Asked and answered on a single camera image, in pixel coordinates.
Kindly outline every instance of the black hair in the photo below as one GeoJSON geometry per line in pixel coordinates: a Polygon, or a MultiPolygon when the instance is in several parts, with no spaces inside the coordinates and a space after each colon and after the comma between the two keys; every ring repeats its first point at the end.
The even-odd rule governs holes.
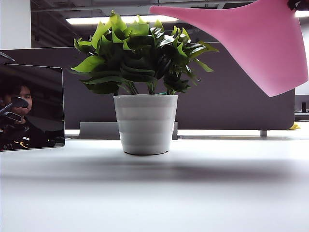
{"type": "Polygon", "coordinates": [[[6,76],[0,82],[0,97],[4,98],[6,95],[19,95],[21,87],[25,86],[31,90],[30,83],[17,76],[6,76]]]}

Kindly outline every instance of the fluorescent light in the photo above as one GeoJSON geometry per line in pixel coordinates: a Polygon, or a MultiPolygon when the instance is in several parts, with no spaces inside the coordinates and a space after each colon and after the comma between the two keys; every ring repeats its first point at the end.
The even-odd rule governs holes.
{"type": "Polygon", "coordinates": [[[308,17],[309,16],[309,11],[296,11],[295,12],[296,17],[308,17]]]}
{"type": "MultiPolygon", "coordinates": [[[[140,16],[145,22],[155,22],[157,19],[161,22],[174,22],[177,18],[165,16],[165,15],[143,15],[140,16]]],[[[125,23],[133,23],[134,20],[138,21],[136,16],[122,16],[121,19],[125,23]]],[[[99,21],[106,23],[109,17],[93,17],[93,18],[67,18],[66,19],[72,25],[82,25],[82,24],[98,24],[99,21]]]]}

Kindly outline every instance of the person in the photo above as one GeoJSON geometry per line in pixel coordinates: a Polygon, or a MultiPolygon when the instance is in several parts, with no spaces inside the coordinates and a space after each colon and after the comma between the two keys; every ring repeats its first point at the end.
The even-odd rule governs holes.
{"type": "Polygon", "coordinates": [[[19,77],[10,76],[0,83],[0,107],[11,103],[12,97],[28,102],[27,108],[13,107],[9,111],[21,116],[21,122],[0,116],[0,150],[48,147],[44,132],[26,117],[32,109],[30,85],[19,77]]]}

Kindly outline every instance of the white flower pot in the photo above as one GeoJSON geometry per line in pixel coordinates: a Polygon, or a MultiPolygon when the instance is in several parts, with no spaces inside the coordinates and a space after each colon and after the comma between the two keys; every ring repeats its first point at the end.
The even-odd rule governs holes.
{"type": "Polygon", "coordinates": [[[162,154],[169,150],[177,108],[177,95],[114,96],[121,144],[136,155],[162,154]]]}

